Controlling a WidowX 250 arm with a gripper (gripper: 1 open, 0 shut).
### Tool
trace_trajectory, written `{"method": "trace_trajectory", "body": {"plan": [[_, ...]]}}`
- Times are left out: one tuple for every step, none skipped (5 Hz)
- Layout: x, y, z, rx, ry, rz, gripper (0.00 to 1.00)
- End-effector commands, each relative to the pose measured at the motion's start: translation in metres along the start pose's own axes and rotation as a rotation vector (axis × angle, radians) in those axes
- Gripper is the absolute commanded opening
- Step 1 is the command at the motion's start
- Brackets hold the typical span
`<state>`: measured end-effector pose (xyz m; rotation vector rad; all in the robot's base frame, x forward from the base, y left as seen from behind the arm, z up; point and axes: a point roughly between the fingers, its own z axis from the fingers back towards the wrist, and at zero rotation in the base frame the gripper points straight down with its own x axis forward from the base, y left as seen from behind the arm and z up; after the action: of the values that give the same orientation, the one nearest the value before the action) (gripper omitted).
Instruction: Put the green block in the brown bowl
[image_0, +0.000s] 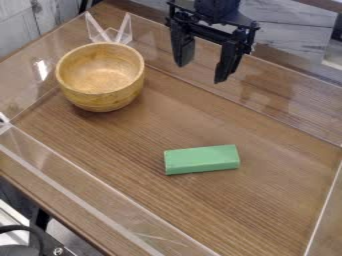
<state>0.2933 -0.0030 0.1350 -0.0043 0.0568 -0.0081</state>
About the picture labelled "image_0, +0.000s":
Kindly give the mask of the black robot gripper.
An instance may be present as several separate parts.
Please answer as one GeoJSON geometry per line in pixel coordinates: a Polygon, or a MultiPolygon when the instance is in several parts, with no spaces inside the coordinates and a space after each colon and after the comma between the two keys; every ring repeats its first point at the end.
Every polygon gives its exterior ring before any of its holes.
{"type": "Polygon", "coordinates": [[[169,0],[174,60],[185,67],[194,58],[198,37],[222,44],[214,83],[237,71],[243,54],[250,54],[259,24],[239,12],[241,0],[169,0]]]}

